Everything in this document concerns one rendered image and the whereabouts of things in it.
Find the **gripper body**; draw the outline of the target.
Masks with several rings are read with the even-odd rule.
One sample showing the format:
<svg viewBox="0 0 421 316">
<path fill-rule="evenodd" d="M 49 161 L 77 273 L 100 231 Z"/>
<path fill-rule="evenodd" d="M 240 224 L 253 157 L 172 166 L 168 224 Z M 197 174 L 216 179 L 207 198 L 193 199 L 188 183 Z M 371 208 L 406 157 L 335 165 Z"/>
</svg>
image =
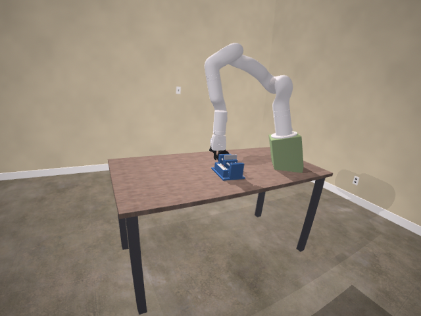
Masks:
<svg viewBox="0 0 421 316">
<path fill-rule="evenodd" d="M 226 136 L 212 135 L 210 146 L 213 151 L 222 151 L 226 149 Z"/>
</svg>

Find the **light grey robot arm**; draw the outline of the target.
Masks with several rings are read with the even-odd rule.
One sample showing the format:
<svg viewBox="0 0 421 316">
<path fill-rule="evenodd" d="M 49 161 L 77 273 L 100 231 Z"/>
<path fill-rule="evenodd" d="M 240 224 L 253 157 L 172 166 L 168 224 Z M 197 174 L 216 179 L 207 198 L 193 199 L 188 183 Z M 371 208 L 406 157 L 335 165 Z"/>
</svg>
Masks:
<svg viewBox="0 0 421 316">
<path fill-rule="evenodd" d="M 237 59 L 237 60 L 236 60 Z M 270 93 L 276 94 L 272 104 L 275 124 L 275 134 L 272 138 L 291 138 L 297 135 L 292 132 L 289 99 L 293 91 L 291 78 L 285 75 L 274 77 L 255 59 L 243 55 L 243 47 L 239 43 L 232 43 L 211 55 L 205 61 L 205 74 L 209 90 L 210 101 L 214 107 L 214 135 L 226 134 L 226 120 L 228 112 L 222 93 L 220 69 L 231 65 L 255 77 Z"/>
</svg>

